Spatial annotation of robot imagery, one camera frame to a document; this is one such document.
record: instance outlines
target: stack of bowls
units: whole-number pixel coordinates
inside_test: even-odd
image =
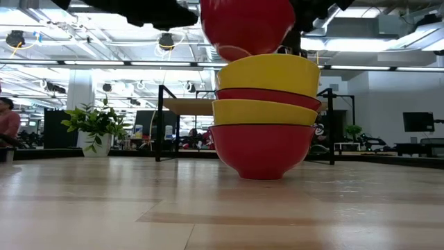
[[[304,160],[314,134],[320,70],[299,56],[266,54],[218,73],[212,137],[240,177],[276,180]]]

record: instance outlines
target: person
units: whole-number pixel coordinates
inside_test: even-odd
[[[20,127],[20,116],[12,111],[13,108],[14,102],[11,99],[0,97],[0,134],[16,138]]]

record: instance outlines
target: monitor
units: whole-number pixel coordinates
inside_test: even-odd
[[[432,112],[405,112],[404,130],[406,132],[434,132],[435,122]]]

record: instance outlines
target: ceiling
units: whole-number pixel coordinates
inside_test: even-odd
[[[188,1],[189,8],[199,11],[198,1]],[[373,1],[359,0],[353,6],[341,11],[328,26],[325,37],[307,36],[307,46],[316,41],[328,45],[337,38],[376,38],[379,39],[382,25],[398,25],[395,31],[385,31],[387,41],[397,41],[412,29],[409,22],[418,21],[421,15],[415,13],[438,10],[442,1]],[[20,8],[20,6],[37,6]],[[410,13],[399,18],[400,13]],[[362,31],[363,26],[377,27],[376,30]],[[24,31],[25,49],[9,47],[6,36],[11,30]],[[0,1],[0,58],[47,59],[47,60],[149,60],[149,61],[184,61],[184,62],[218,62],[221,61],[215,50],[206,40],[200,22],[194,26],[174,28],[171,30],[176,43],[169,53],[158,46],[162,32],[151,25],[136,27],[126,22],[126,18],[92,10],[81,1],[72,1],[69,11],[57,8],[49,0]],[[355,52],[333,51],[323,47],[320,51],[311,51],[309,59],[318,64],[337,65],[392,65],[392,66],[425,66],[432,64],[436,57],[431,51],[420,49],[392,49],[390,52]],[[355,72],[326,71],[326,76],[347,76]],[[154,108],[157,105],[157,89],[165,84],[179,97],[194,98],[195,94],[187,91],[187,84],[193,84],[197,90],[214,89],[213,70],[156,70],[156,69],[94,69],[94,80],[98,83],[98,98],[105,93],[105,83],[115,85],[109,97],[122,97],[112,100],[112,105],[122,108],[136,108],[123,97],[152,97],[145,101],[143,108]],[[42,87],[42,79],[55,83],[68,90],[69,69],[57,67],[27,67],[23,65],[4,65],[0,71],[2,95],[24,95],[46,98],[17,99],[25,108],[53,107],[63,108],[65,94],[57,98]]]

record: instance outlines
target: yellow bowl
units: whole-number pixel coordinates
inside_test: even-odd
[[[266,54],[230,63],[217,74],[217,84],[220,90],[263,88],[316,97],[320,75],[315,63],[300,56]]]
[[[214,125],[297,124],[311,126],[317,112],[272,101],[226,99],[213,101]]]

